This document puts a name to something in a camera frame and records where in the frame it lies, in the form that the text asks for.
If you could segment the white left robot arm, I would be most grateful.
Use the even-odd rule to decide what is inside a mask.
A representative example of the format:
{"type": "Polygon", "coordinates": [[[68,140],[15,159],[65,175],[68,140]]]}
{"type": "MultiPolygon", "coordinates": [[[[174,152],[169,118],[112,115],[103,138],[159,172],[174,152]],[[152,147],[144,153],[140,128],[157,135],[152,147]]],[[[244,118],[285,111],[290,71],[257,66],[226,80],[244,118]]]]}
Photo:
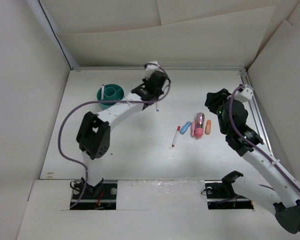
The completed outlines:
{"type": "Polygon", "coordinates": [[[90,198],[97,198],[102,191],[101,158],[110,148],[111,131],[128,117],[145,110],[164,98],[171,80],[161,68],[148,70],[143,83],[131,90],[122,100],[110,100],[111,106],[98,113],[87,112],[80,124],[76,141],[82,152],[87,176],[82,187],[90,198]]]}

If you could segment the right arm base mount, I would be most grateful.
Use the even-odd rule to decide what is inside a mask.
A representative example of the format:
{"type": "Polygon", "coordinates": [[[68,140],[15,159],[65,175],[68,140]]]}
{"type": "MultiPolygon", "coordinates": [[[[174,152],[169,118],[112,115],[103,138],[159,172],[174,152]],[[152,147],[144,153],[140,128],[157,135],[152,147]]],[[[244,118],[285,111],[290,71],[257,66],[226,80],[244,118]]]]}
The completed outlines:
{"type": "Polygon", "coordinates": [[[221,180],[205,180],[201,195],[206,197],[209,210],[253,210],[251,200],[235,193],[221,180]]]}

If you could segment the red capped white marker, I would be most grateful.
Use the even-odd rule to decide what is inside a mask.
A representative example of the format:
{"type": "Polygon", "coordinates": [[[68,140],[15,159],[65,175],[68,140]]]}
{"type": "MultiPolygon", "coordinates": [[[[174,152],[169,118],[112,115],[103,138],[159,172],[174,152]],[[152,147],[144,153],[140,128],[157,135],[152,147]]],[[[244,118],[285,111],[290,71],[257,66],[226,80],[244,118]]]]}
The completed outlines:
{"type": "Polygon", "coordinates": [[[172,141],[172,143],[171,143],[171,147],[172,147],[172,148],[175,147],[175,144],[176,144],[176,141],[177,141],[177,138],[178,138],[180,129],[181,129],[181,126],[178,126],[177,129],[176,129],[176,132],[175,132],[175,134],[174,134],[173,141],[172,141]]]}

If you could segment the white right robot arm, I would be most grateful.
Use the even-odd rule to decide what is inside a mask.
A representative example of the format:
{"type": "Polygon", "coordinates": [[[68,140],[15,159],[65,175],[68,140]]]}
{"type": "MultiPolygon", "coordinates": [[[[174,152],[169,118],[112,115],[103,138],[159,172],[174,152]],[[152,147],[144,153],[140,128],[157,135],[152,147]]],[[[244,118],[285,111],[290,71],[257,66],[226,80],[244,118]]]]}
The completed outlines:
{"type": "Polygon", "coordinates": [[[227,197],[242,196],[269,211],[279,225],[291,234],[300,232],[300,182],[275,158],[263,139],[246,122],[244,103],[252,100],[253,89],[239,85],[209,92],[205,106],[216,114],[220,132],[229,147],[252,165],[270,185],[261,186],[243,173],[232,171],[222,178],[221,191],[227,197]]]}

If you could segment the pink capped clear tube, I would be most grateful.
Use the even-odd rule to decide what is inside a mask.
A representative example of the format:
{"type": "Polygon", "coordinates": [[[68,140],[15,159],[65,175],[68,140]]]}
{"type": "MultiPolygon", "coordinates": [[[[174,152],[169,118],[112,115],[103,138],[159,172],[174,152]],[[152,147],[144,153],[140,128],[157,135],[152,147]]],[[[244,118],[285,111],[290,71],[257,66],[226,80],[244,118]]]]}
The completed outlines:
{"type": "Polygon", "coordinates": [[[195,129],[194,129],[194,136],[198,139],[201,138],[204,134],[204,122],[205,122],[205,115],[202,112],[196,114],[195,117],[195,129]]]}

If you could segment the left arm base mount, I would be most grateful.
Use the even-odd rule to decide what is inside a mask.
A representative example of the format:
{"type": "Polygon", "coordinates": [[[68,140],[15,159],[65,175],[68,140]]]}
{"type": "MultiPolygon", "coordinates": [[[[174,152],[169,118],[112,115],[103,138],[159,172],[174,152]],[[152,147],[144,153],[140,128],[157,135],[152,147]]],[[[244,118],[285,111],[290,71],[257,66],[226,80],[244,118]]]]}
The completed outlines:
{"type": "Polygon", "coordinates": [[[72,195],[70,200],[70,210],[116,210],[118,182],[112,180],[102,180],[97,185],[87,185],[84,192],[85,180],[80,182],[71,181],[70,187],[72,195]]]}

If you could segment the purple capped white marker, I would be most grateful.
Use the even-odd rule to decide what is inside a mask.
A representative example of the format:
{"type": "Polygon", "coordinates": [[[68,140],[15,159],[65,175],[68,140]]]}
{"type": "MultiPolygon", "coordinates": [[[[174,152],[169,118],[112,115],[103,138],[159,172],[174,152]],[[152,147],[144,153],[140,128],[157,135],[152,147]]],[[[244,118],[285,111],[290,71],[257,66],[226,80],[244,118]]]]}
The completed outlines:
{"type": "Polygon", "coordinates": [[[102,84],[101,86],[101,95],[100,95],[100,99],[103,100],[105,97],[105,85],[102,84]]]}

